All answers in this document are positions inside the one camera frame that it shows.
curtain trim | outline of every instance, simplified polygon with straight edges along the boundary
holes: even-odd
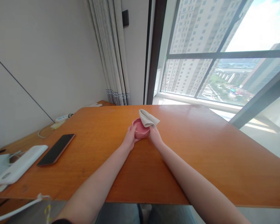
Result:
[[[117,93],[113,90],[106,90],[108,101],[118,105],[131,105],[131,95],[129,93]]]

window sill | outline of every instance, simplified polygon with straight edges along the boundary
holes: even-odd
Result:
[[[235,113],[235,114],[243,108],[241,106],[223,104],[223,103],[213,102],[213,101],[209,101],[209,100],[195,99],[193,97],[181,96],[181,95],[176,95],[176,94],[171,94],[171,93],[159,92],[156,95],[156,97],[161,97],[161,98],[165,98],[165,99],[169,99],[169,100],[176,100],[176,101],[180,101],[180,102],[188,103],[188,104],[200,104],[200,105],[204,105],[210,109],[215,109],[215,110],[220,110],[220,111],[225,111],[225,112],[230,112],[230,113]]]

orange table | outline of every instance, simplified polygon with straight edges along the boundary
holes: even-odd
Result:
[[[68,200],[121,144],[139,109],[156,116],[163,141],[234,204],[280,207],[280,159],[201,105],[82,108],[45,141],[49,148],[75,133],[52,166],[38,160],[1,198]],[[108,202],[189,204],[149,139],[135,144],[107,197]]]

cloud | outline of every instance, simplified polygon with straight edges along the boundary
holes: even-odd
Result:
[[[280,2],[254,1],[227,52],[269,50],[280,43]]]

pink bowl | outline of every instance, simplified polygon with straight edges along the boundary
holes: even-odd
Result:
[[[142,124],[142,121],[140,118],[137,118],[136,120],[134,120],[132,122],[132,125],[137,125],[136,127],[136,131],[135,131],[135,138],[136,139],[142,139],[142,138],[147,138],[150,132],[149,127],[144,127],[144,125]]]

